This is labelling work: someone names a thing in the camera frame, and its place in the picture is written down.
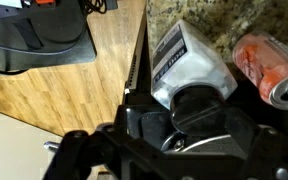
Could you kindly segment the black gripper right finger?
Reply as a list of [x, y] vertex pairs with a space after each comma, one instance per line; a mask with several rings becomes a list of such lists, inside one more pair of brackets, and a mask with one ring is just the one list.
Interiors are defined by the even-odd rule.
[[288, 136], [260, 126], [236, 107], [225, 110], [225, 129], [246, 154], [240, 177], [288, 180]]

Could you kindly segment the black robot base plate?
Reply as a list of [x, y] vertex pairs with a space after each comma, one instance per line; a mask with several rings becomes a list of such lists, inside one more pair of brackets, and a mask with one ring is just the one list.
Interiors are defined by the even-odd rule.
[[87, 16], [117, 8], [117, 0], [0, 0], [0, 75], [94, 61]]

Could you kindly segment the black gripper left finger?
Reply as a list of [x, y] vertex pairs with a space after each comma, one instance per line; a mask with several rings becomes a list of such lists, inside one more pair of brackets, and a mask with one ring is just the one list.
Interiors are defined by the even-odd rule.
[[55, 155], [42, 180], [87, 180], [103, 165], [118, 180], [160, 179], [157, 162], [171, 133], [170, 111], [160, 105], [120, 105], [113, 123], [66, 133], [59, 144], [48, 142]]

